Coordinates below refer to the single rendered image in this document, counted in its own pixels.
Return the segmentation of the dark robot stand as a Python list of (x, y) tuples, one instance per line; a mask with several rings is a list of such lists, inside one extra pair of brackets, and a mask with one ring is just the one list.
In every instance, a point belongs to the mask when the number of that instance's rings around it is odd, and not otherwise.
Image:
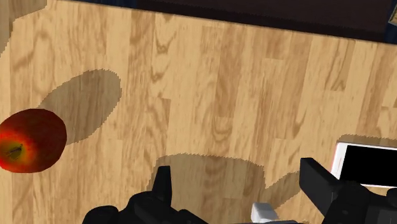
[(397, 45), (397, 0), (136, 0), (142, 10)]

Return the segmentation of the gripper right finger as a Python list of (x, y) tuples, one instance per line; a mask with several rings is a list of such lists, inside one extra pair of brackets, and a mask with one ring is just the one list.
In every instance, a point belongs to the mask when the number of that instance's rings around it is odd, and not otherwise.
[(373, 193), (337, 179), (313, 158), (300, 159), (299, 185), (324, 215), (322, 224), (397, 224), (397, 188)]

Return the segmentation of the red apple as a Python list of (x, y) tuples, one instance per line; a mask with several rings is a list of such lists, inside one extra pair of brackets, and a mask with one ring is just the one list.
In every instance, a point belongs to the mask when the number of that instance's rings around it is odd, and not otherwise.
[(0, 167), (15, 173), (54, 165), (67, 141), (66, 125), (46, 109), (19, 111), (0, 123)]

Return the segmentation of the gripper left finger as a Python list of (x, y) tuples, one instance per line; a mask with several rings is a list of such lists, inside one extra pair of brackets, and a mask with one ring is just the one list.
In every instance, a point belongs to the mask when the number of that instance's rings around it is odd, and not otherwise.
[(186, 209), (175, 210), (171, 200), (171, 167), (160, 166), (152, 190), (131, 196), (121, 211), (115, 206), (95, 207), (82, 224), (208, 224)]

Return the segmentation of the white phone with black screen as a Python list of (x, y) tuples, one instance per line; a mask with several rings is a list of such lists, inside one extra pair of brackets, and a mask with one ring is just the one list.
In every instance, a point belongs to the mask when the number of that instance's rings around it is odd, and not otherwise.
[(397, 146), (338, 142), (331, 173), (363, 186), (397, 188)]

